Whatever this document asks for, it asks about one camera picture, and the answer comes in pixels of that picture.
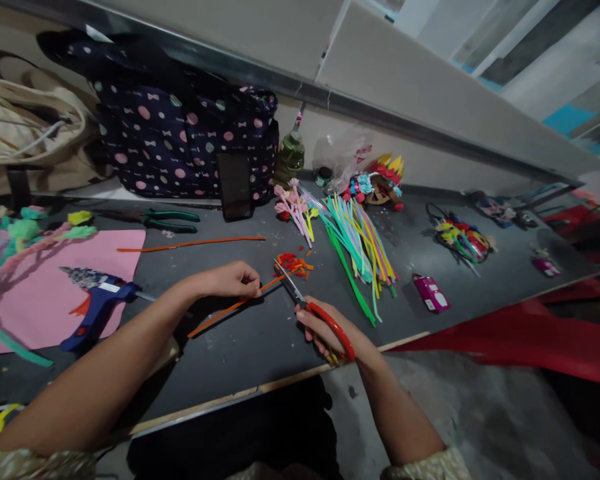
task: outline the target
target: dark gray table top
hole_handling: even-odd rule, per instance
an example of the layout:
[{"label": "dark gray table top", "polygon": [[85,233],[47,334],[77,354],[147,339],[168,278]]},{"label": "dark gray table top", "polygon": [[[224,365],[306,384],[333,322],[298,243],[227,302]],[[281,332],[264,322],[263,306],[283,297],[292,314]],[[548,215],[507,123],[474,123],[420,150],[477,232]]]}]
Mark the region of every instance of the dark gray table top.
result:
[{"label": "dark gray table top", "polygon": [[[315,270],[308,281],[299,282],[304,294],[334,304],[378,346],[422,332],[438,332],[598,273],[596,266],[542,223],[526,232],[516,226],[501,229],[466,200],[452,195],[428,197],[407,193],[404,200],[405,208],[400,213],[384,207],[368,210],[401,279],[396,299],[391,298],[388,290],[381,294],[378,310],[384,323],[372,328],[363,316],[340,260],[318,220],[314,221],[313,254],[308,258]],[[464,221],[476,224],[482,234],[496,238],[499,252],[477,266],[481,278],[434,241],[434,225],[425,212],[425,204],[430,201],[452,209]],[[148,207],[164,209],[165,205],[83,200],[66,205],[57,219],[69,211],[82,209]],[[225,223],[220,211],[195,211],[201,217],[197,234],[168,239],[158,230],[148,230],[145,246],[253,235],[265,235],[267,240],[144,253],[133,280],[148,294],[158,296],[188,275],[234,260],[244,260],[254,266],[266,283],[273,278],[274,257],[287,251],[297,252],[301,245],[305,246],[304,252],[307,251],[294,224],[275,218],[273,203],[256,209],[252,219],[235,223]],[[137,228],[102,218],[97,218],[95,224],[100,229]],[[547,278],[532,266],[530,243],[548,248],[563,270],[560,276]],[[439,315],[428,312],[411,284],[413,273],[435,278],[451,308]],[[371,288],[362,283],[359,287],[370,300]],[[202,318],[230,304],[232,301],[206,299],[192,308],[196,320],[183,320],[176,332],[176,339],[183,346],[182,358],[146,382],[119,425],[156,419],[324,365],[325,361],[313,347],[305,343],[293,315],[291,298],[281,285],[268,291],[262,300],[252,302],[206,333],[186,341],[186,334]],[[140,299],[126,306],[123,322],[133,318],[144,306],[145,302]],[[60,352],[57,347],[43,349],[41,353],[56,362],[54,367],[44,369],[16,355],[0,355],[0,402],[30,402],[74,360],[72,354]]]}]

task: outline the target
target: hand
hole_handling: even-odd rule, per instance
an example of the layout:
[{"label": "hand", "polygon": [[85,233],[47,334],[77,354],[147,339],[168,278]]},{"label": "hand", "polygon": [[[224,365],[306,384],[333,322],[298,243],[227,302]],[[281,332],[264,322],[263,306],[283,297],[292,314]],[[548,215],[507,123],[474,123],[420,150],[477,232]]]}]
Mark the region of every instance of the hand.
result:
[{"label": "hand", "polygon": [[191,277],[204,296],[258,298],[260,275],[243,261],[236,261]]},{"label": "hand", "polygon": [[[344,330],[345,334],[351,341],[356,358],[365,356],[365,354],[369,351],[377,350],[374,344],[372,344],[371,340],[369,340],[364,333],[358,330],[358,327],[347,320],[342,313],[338,312],[333,305],[321,302],[320,300],[316,300],[315,298],[309,296],[306,296],[305,300],[307,303],[313,302],[318,305],[318,307],[321,307],[322,310],[330,314],[335,322],[342,327],[342,330]],[[345,352],[344,348],[340,344],[340,340],[338,340],[334,332],[331,331],[331,328],[329,328],[324,321],[314,317],[306,310],[302,310],[300,305],[295,306],[295,316],[298,318],[300,323],[305,326],[305,338],[307,341],[313,341],[322,355],[325,357],[329,356],[329,349],[327,348],[327,345],[334,351],[338,351],[340,353]]]}]

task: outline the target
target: pink container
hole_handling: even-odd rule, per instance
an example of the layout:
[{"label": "pink container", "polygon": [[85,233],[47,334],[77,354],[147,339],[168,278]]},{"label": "pink container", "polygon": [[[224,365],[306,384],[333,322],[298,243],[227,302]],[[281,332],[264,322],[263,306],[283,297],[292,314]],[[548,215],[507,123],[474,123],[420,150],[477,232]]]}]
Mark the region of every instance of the pink container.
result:
[{"label": "pink container", "polygon": [[442,294],[433,278],[413,274],[413,284],[430,311],[441,312],[450,308],[447,298]]},{"label": "pink container", "polygon": [[560,275],[560,270],[553,264],[551,260],[544,258],[534,258],[532,264],[548,277],[556,277]]}]

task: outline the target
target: blue glue gun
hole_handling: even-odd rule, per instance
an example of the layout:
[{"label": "blue glue gun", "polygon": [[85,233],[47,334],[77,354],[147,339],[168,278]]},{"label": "blue glue gun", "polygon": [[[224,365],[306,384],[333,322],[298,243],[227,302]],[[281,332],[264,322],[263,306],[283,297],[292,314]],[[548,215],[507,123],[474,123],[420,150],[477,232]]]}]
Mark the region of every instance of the blue glue gun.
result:
[{"label": "blue glue gun", "polygon": [[140,287],[134,282],[125,282],[98,270],[69,267],[60,267],[60,270],[89,294],[82,305],[70,312],[85,313],[84,319],[72,336],[60,344],[62,351],[76,351],[84,346],[85,342],[96,341],[104,330],[113,308],[120,301],[129,302],[138,296]]}]

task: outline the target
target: beige bag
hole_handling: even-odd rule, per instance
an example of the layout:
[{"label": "beige bag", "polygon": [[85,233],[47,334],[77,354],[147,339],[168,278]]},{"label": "beige bag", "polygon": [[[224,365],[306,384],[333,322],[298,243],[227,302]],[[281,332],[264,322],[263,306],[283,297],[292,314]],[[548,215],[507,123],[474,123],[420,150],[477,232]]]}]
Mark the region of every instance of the beige bag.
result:
[{"label": "beige bag", "polygon": [[11,193],[7,170],[26,172],[31,190],[59,191],[106,178],[85,152],[100,146],[91,112],[70,90],[44,72],[24,87],[0,79],[0,195]]}]

